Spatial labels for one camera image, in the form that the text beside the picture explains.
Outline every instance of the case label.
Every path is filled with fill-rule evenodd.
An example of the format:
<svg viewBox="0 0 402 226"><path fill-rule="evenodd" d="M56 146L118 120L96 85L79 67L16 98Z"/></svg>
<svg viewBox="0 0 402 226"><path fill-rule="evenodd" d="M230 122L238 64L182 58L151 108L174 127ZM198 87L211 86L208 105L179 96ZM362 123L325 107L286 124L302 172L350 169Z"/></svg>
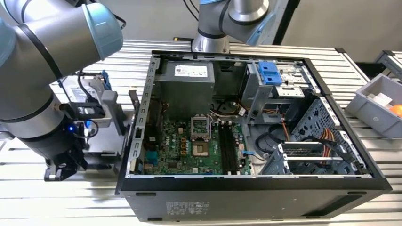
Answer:
<svg viewBox="0 0 402 226"><path fill-rule="evenodd" d="M175 67L175 76L207 78L207 66L178 65Z"/></svg>
<svg viewBox="0 0 402 226"><path fill-rule="evenodd" d="M167 202L168 215L207 214L210 202Z"/></svg>

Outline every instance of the gray plastic bin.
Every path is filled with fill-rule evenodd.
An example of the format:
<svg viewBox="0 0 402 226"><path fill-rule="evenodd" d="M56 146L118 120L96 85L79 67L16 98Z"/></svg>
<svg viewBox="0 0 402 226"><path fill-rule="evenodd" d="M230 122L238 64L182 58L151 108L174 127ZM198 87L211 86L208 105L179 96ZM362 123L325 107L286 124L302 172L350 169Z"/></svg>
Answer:
<svg viewBox="0 0 402 226"><path fill-rule="evenodd" d="M367 97L379 93L393 99L390 105L402 105L402 84L381 74L357 90L346 111L385 137L402 138L402 118Z"/></svg>

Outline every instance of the expansion slot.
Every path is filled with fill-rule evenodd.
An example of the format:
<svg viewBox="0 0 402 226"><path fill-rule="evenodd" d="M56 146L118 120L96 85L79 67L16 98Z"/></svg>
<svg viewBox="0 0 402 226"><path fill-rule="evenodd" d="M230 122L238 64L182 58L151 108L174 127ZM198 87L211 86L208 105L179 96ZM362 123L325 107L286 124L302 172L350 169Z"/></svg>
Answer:
<svg viewBox="0 0 402 226"><path fill-rule="evenodd" d="M234 136L231 125L219 125L219 143L222 153L222 169L223 173L235 175L238 168L238 160L234 146Z"/></svg>

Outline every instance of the motherboard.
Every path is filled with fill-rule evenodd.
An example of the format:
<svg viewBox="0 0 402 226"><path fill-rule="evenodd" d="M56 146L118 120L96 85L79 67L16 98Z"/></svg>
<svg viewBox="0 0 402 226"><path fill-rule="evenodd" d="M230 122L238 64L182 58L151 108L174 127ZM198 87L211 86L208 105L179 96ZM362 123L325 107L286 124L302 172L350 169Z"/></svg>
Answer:
<svg viewBox="0 0 402 226"><path fill-rule="evenodd" d="M223 127L231 136L222 134ZM222 154L222 149L228 146L234 147L234 156ZM246 146L239 124L220 125L198 117L191 121L164 121L158 149L156 152L151 152L152 155L147 155L146 174L250 175L249 160L242 156ZM232 172L224 172L223 169L228 159L237 168Z"/></svg>

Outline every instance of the metal workbench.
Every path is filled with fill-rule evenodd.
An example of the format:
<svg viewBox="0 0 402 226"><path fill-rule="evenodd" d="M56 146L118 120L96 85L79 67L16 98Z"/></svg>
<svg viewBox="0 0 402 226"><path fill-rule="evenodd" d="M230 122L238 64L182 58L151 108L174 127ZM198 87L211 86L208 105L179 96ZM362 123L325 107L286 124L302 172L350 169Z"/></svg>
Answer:
<svg viewBox="0 0 402 226"><path fill-rule="evenodd" d="M151 50L190 51L190 42L126 41L120 52L106 61L86 68L88 72L108 71L119 103L132 109L128 90L142 87L148 70ZM347 54L334 48L285 46L249 47L231 44L234 54L307 57L311 59L335 100L345 108L354 91L367 82L367 77ZM62 89L52 85L62 101L67 101ZM349 121L363 144L389 178L394 191L358 206L331 220L311 220L306 225L377 226L402 225L402 140L383 139L358 119ZM78 174L64 182L43 182L44 161L19 140L0 145L0 225L106 225L139 223L127 201L116 196L116 177L98 172ZM301 225L298 221L270 222L184 222L171 225Z"/></svg>
<svg viewBox="0 0 402 226"><path fill-rule="evenodd" d="M393 75L402 80L402 52L385 50L377 57L375 62L382 63Z"/></svg>

